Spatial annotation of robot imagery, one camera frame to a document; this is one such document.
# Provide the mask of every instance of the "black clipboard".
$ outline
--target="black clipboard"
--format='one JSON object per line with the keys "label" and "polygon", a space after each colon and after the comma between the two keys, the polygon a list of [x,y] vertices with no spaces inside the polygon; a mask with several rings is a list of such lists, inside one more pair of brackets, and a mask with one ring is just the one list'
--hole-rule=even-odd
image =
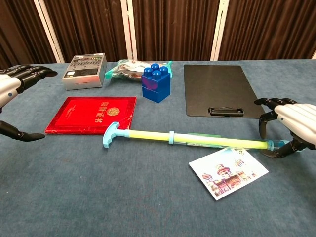
{"label": "black clipboard", "polygon": [[188,116],[258,119],[264,114],[241,66],[184,65],[184,82]]}

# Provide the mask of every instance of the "robotic hand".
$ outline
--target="robotic hand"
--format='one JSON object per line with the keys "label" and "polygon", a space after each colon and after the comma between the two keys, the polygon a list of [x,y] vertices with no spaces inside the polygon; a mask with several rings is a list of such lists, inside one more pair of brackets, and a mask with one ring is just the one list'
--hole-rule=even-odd
{"label": "robotic hand", "polygon": [[316,106],[299,104],[294,100],[284,98],[261,98],[256,105],[266,105],[272,111],[260,116],[259,132],[262,139],[266,138],[268,121],[279,120],[293,136],[293,140],[277,151],[263,150],[263,154],[271,158],[282,158],[305,148],[315,150],[316,146]]}
{"label": "robotic hand", "polygon": [[[39,80],[56,75],[57,72],[43,66],[21,65],[12,69],[0,70],[0,113],[2,108],[18,94],[35,85]],[[19,131],[16,127],[4,121],[0,121],[0,134],[24,142],[31,142],[45,137],[41,133],[28,134]]]}

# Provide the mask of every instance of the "silver electronic device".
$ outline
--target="silver electronic device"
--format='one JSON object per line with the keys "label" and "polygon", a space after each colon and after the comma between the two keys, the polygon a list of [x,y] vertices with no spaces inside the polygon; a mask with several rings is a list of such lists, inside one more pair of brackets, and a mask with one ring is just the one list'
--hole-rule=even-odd
{"label": "silver electronic device", "polygon": [[68,66],[62,82],[66,90],[102,87],[106,66],[105,53],[76,55]]}

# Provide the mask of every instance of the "clipboard clip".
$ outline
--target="clipboard clip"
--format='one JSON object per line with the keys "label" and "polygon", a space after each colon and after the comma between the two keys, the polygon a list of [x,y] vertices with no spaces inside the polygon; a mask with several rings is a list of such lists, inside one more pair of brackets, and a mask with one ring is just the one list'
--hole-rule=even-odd
{"label": "clipboard clip", "polygon": [[224,117],[242,117],[244,115],[243,108],[230,108],[230,107],[209,107],[208,113],[211,116],[224,116]]}

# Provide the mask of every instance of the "lego stud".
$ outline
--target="lego stud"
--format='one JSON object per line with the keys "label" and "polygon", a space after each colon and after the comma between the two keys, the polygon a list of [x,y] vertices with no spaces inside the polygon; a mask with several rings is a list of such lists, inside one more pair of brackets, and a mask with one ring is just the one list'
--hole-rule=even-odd
{"label": "lego stud", "polygon": [[159,69],[159,71],[161,71],[161,74],[164,76],[164,75],[167,75],[168,74],[168,68],[163,66]]}
{"label": "lego stud", "polygon": [[159,65],[157,63],[154,63],[152,64],[151,68],[153,69],[153,71],[159,70]]}
{"label": "lego stud", "polygon": [[153,70],[151,68],[145,68],[143,75],[146,76],[146,77],[151,77],[152,73],[153,73]]}
{"label": "lego stud", "polygon": [[154,78],[154,80],[160,80],[161,79],[161,71],[158,71],[158,70],[154,71],[153,78]]}

